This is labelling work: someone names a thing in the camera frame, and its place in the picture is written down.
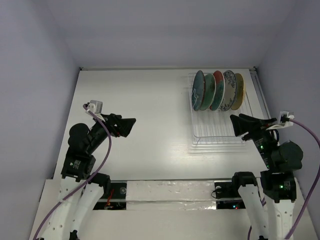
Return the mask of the light green plate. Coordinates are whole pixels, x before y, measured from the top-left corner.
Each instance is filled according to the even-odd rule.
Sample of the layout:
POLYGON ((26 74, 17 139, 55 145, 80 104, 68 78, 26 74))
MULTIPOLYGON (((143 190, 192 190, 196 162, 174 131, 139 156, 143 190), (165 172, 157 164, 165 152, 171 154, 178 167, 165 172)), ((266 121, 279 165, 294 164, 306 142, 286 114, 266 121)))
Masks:
POLYGON ((201 111, 208 109, 214 101, 216 94, 216 80, 213 74, 209 73, 205 77, 205 91, 200 107, 201 111))

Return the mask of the dark teal plate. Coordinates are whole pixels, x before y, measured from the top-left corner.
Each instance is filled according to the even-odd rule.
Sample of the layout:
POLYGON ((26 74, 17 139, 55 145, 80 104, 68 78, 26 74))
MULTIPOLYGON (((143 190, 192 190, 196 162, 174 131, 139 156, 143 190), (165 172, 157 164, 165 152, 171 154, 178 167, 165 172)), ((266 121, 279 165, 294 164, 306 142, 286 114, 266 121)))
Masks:
POLYGON ((205 75, 198 70, 194 76, 191 91, 191 106, 194 111, 199 111, 205 94, 205 75))

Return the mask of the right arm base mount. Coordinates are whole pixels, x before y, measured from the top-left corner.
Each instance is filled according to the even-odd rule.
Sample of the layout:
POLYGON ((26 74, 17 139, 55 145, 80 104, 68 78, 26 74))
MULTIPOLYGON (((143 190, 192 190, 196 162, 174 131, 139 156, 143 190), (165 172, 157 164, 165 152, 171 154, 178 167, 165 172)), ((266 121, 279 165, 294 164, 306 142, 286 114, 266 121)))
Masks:
POLYGON ((215 200, 217 210, 239 210, 246 208, 231 181, 215 181, 211 197, 215 200))

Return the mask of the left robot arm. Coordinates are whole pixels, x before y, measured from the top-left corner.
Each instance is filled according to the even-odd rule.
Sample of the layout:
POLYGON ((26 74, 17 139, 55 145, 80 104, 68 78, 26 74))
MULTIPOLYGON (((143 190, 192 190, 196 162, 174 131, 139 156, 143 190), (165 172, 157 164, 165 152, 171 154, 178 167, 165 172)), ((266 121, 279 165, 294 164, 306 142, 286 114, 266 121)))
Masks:
POLYGON ((95 121, 92 127, 77 123, 69 130, 57 203, 36 230, 35 240, 78 240, 98 200, 110 194, 110 176, 93 171, 93 153, 105 139, 126 138, 136 119, 88 114, 95 121))

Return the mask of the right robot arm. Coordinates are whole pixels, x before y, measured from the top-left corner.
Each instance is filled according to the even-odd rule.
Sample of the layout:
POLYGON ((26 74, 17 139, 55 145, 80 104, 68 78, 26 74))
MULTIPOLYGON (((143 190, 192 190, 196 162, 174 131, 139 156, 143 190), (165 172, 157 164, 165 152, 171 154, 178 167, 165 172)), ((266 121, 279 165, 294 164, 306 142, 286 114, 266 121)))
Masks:
POLYGON ((282 111, 280 119, 230 115, 235 136, 252 141, 266 166, 259 180, 252 172, 236 172, 230 183, 231 192, 245 205, 251 231, 258 240, 283 240, 293 226, 297 199, 294 171, 302 168, 303 151, 292 141, 279 144, 278 129, 291 127, 294 118, 288 111, 282 111), (260 198, 259 186, 264 199, 260 198))

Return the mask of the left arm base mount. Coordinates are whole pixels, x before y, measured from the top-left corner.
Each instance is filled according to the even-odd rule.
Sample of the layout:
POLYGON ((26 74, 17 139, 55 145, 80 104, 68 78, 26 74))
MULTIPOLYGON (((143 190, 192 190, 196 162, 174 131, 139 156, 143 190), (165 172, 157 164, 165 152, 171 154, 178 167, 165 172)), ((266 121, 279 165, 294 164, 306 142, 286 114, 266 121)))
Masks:
POLYGON ((127 182, 112 181, 109 192, 95 204, 94 210, 126 210, 127 182))

